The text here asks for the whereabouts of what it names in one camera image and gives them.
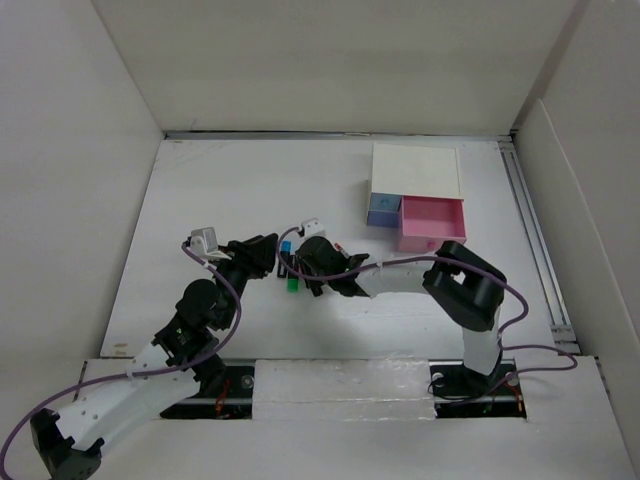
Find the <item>light blue small drawer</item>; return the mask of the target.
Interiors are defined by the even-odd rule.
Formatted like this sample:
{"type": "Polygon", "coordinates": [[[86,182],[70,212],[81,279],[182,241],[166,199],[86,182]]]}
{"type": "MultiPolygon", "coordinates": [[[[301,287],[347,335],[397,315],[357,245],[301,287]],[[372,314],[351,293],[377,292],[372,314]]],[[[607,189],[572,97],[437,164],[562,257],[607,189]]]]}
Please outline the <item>light blue small drawer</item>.
{"type": "Polygon", "coordinates": [[[399,210],[401,200],[401,195],[373,192],[370,195],[368,209],[380,212],[397,212],[399,210]]]}

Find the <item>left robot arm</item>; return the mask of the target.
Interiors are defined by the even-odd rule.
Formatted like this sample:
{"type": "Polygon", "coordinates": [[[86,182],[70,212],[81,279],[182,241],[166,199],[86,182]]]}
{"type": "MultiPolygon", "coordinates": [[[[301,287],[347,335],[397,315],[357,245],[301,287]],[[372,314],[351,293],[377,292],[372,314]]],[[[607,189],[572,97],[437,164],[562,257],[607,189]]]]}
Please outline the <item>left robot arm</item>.
{"type": "Polygon", "coordinates": [[[220,350],[242,317],[251,280],[274,269],[277,234],[219,246],[211,228],[192,231],[183,252],[209,272],[192,281],[160,329],[121,374],[88,381],[91,392],[59,409],[43,404],[29,417],[33,444],[53,479],[88,479],[103,455],[132,430],[177,402],[222,387],[220,350]]]}

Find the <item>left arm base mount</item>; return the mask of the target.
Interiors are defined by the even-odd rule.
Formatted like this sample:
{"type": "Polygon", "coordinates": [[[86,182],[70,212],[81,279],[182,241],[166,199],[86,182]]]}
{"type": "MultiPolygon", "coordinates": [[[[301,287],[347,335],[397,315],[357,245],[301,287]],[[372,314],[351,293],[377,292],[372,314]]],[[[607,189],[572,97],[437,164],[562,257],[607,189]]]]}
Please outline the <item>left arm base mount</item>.
{"type": "Polygon", "coordinates": [[[212,386],[160,413],[165,420],[250,420],[255,386],[255,359],[225,360],[212,386]]]}

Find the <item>pink drawer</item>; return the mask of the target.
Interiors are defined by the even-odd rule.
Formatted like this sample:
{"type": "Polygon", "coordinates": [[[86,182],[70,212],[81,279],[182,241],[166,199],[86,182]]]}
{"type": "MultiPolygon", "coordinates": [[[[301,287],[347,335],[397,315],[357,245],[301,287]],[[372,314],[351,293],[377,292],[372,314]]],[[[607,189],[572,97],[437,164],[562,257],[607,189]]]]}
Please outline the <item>pink drawer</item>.
{"type": "Polygon", "coordinates": [[[401,200],[398,250],[426,253],[444,242],[467,241],[464,201],[461,199],[411,197],[401,200]]]}

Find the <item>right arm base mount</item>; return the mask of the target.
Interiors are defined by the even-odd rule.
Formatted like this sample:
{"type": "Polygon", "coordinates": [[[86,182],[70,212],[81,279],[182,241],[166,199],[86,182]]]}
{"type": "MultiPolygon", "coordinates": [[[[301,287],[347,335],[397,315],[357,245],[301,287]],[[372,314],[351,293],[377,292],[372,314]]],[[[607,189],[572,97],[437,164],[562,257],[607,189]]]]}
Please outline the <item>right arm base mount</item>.
{"type": "Polygon", "coordinates": [[[516,370],[513,361],[500,363],[484,377],[467,369],[461,361],[429,364],[427,392],[434,400],[437,419],[520,418],[527,416],[519,379],[505,380],[516,370]]]}

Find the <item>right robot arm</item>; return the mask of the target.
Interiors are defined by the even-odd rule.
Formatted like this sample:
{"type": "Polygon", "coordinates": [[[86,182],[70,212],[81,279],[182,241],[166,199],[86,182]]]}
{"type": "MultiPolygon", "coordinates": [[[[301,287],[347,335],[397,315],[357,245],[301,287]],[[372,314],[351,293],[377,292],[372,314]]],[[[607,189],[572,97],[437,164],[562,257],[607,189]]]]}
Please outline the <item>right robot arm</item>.
{"type": "Polygon", "coordinates": [[[462,329],[465,387],[483,394],[497,384],[502,360],[497,318],[506,277],[462,244],[443,243],[433,260],[405,259],[401,264],[378,266],[367,254],[346,254],[326,238],[315,236],[302,243],[296,256],[316,296],[324,285],[344,297],[430,296],[462,329]]]}

